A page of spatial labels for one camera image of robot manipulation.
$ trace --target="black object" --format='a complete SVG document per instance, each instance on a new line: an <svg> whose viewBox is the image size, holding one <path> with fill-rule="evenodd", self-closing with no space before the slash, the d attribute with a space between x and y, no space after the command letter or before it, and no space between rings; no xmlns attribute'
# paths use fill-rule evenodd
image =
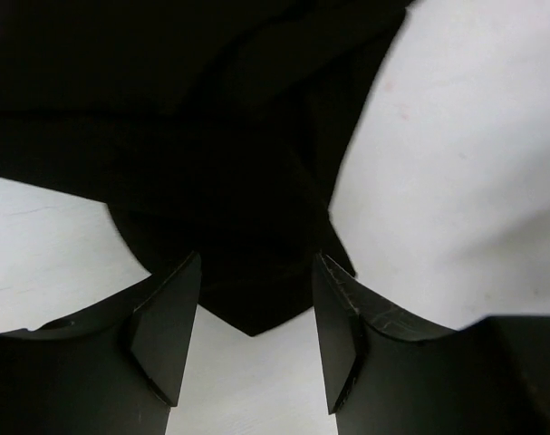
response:
<svg viewBox="0 0 550 435"><path fill-rule="evenodd" d="M194 247L260 334L316 252L352 271L327 208L408 3L0 0L0 177L107 203L151 272Z"/></svg>
<svg viewBox="0 0 550 435"><path fill-rule="evenodd" d="M329 412L339 435L550 434L550 317L453 332L314 265Z"/></svg>
<svg viewBox="0 0 550 435"><path fill-rule="evenodd" d="M163 435L199 282L192 254L37 331L0 334L0 434Z"/></svg>

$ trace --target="black plastic piece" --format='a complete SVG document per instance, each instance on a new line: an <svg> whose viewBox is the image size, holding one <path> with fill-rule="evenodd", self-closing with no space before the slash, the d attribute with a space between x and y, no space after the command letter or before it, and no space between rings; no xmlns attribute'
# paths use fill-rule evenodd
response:
<svg viewBox="0 0 550 435"><path fill-rule="evenodd" d="M0 334L0 434L163 435L199 282L192 254L37 331Z"/></svg>
<svg viewBox="0 0 550 435"><path fill-rule="evenodd" d="M550 317L489 317L453 332L322 256L314 308L339 435L550 434ZM354 315L360 328L347 326ZM360 334L366 348L354 352Z"/></svg>
<svg viewBox="0 0 550 435"><path fill-rule="evenodd" d="M236 233L112 206L110 214L128 248L152 274L174 263L185 247L195 247L204 257L200 305L245 334L261 334L313 306L311 262L285 257L268 243L245 241ZM329 229L324 252L354 273Z"/></svg>

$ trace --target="white background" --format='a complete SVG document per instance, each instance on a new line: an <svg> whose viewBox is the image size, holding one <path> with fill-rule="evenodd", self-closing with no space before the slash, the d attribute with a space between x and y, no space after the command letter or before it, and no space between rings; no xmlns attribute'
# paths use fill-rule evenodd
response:
<svg viewBox="0 0 550 435"><path fill-rule="evenodd" d="M333 219L360 279L453 327L550 312L550 1L426 0L373 89ZM140 281L102 204L0 179L0 332ZM198 309L168 434L335 435L312 312Z"/></svg>

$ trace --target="white table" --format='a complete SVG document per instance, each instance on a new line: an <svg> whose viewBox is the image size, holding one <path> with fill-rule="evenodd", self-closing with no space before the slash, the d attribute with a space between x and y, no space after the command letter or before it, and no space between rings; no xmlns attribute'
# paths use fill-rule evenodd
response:
<svg viewBox="0 0 550 435"><path fill-rule="evenodd" d="M420 3L333 202L360 279L457 328L486 313L550 312L543 209L550 1ZM34 329L146 276L102 204L0 179L0 332ZM313 312L250 339L198 309L169 435L336 434L325 414Z"/></svg>

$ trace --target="black fabric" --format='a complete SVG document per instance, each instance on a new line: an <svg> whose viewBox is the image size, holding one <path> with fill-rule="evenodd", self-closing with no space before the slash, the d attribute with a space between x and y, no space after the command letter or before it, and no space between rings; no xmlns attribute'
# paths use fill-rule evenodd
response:
<svg viewBox="0 0 550 435"><path fill-rule="evenodd" d="M409 0L0 0L0 177L105 202L154 272L247 334L354 274L327 208Z"/></svg>

